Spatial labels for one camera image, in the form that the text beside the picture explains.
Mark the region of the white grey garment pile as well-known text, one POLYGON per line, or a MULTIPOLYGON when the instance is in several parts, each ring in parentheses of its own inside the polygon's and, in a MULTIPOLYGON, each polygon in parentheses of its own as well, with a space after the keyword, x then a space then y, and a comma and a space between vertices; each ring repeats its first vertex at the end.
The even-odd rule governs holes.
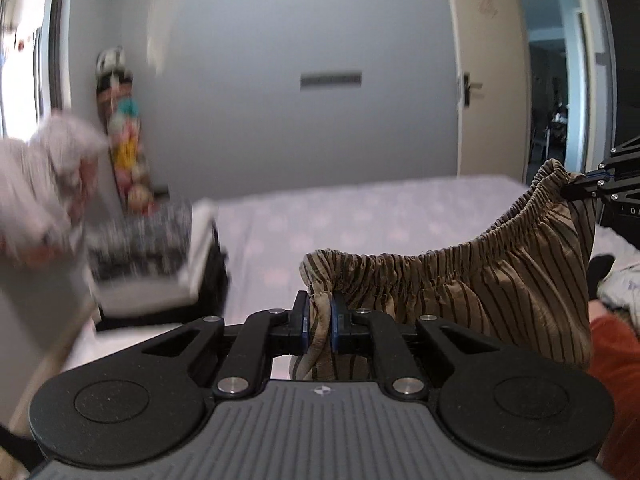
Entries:
POLYGON ((639 333, 639 263, 617 264, 598 287, 598 298, 639 333))

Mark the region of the brown striped trousers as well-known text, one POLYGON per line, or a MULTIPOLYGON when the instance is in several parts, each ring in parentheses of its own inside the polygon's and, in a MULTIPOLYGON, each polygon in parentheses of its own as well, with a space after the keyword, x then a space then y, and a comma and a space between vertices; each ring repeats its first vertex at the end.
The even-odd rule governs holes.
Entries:
POLYGON ((418 256, 354 255, 319 249, 300 276, 310 296, 310 345, 290 365, 294 380, 361 380, 358 356, 330 347, 330 301, 366 308, 411 325, 436 315, 555 362, 586 370, 591 360, 587 268, 597 204, 571 202, 562 188, 584 180, 556 160, 482 235, 418 256))

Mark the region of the crumpled pink grey duvet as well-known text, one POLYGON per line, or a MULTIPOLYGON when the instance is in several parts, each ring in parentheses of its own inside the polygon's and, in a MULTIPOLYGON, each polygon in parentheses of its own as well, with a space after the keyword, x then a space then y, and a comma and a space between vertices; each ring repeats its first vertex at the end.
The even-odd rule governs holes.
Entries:
POLYGON ((78 251, 96 192, 105 133, 69 112, 54 112, 27 142, 1 141, 1 255, 45 266, 78 251))

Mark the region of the black folded garment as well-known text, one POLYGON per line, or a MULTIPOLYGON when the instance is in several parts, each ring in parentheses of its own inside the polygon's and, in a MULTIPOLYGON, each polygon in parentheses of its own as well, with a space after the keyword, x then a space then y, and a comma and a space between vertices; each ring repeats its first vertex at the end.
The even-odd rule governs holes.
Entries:
POLYGON ((96 330, 186 324, 224 310, 229 277, 227 253, 216 228, 208 227, 206 252, 198 255, 194 272, 161 278, 118 280, 96 286, 99 314, 96 330))

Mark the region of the polka dot bed sheet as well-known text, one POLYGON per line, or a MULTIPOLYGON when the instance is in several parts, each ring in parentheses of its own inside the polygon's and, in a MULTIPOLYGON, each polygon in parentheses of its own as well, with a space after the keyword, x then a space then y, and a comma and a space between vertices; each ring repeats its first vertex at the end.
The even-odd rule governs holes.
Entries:
MULTIPOLYGON (((434 178, 220 200, 215 224, 227 253, 230 324, 267 308, 287 308, 304 286, 303 258, 331 248, 360 255, 415 255, 472 240, 524 193, 506 177, 434 178)), ((178 324, 99 332, 85 324, 67 359, 76 367, 178 324)))

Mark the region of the white folded garment stack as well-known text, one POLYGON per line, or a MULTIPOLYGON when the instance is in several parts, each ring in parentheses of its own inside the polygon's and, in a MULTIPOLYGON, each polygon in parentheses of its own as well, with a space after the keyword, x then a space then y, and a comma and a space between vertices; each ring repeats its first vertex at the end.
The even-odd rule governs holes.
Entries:
POLYGON ((194 304, 218 249, 215 214, 207 198, 173 202, 90 233, 86 280, 102 313, 132 318, 194 304))

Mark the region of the cream bedroom door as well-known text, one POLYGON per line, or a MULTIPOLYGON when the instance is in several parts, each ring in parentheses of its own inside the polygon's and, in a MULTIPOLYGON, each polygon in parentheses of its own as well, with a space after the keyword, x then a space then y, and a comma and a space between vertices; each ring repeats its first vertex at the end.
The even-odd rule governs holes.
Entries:
POLYGON ((522 182, 528 154, 529 58, 520 0, 450 0, 459 84, 458 174, 522 182), (462 76, 482 90, 463 105, 462 76))

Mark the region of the plush toy hanging rack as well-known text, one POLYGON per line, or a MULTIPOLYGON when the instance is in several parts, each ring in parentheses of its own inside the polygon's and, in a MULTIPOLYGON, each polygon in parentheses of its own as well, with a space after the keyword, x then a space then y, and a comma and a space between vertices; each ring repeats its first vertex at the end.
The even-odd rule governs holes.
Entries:
POLYGON ((96 107, 108 143, 116 190, 125 214, 150 214, 167 188, 154 188, 142 142, 140 108, 132 95, 134 75, 123 47, 96 58, 96 107))

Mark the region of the orange red trouser leg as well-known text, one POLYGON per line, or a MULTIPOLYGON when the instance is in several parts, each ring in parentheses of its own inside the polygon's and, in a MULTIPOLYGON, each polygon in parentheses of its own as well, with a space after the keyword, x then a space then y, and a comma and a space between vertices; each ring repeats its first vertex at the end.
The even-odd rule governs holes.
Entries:
POLYGON ((602 465, 615 479, 639 478, 639 339, 599 300, 589 303, 592 359, 589 373, 600 380, 615 405, 602 465))

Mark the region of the dark floral folded garment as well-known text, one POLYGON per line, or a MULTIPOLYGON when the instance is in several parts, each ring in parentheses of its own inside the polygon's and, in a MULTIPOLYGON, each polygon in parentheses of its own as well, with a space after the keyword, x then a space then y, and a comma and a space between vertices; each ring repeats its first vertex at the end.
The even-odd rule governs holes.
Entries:
POLYGON ((105 222, 87 237, 91 275, 96 282, 174 275, 188 258, 191 228, 188 202, 105 222))

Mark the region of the black sock foot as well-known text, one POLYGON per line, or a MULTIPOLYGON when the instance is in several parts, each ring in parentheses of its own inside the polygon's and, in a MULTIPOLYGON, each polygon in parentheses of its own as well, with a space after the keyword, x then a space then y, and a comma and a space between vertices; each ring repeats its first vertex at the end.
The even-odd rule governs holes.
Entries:
POLYGON ((601 254, 591 258, 587 269, 588 300, 598 299, 598 287, 611 272, 615 262, 612 254, 601 254))

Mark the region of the grey wall plate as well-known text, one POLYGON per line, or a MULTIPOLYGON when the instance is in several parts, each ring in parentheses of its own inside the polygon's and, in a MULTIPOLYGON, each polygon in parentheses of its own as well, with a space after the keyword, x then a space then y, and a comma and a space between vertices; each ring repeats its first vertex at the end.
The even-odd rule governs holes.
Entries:
POLYGON ((302 90, 333 88, 333 87, 360 87, 362 85, 361 72, 324 72, 301 74, 299 78, 302 90))

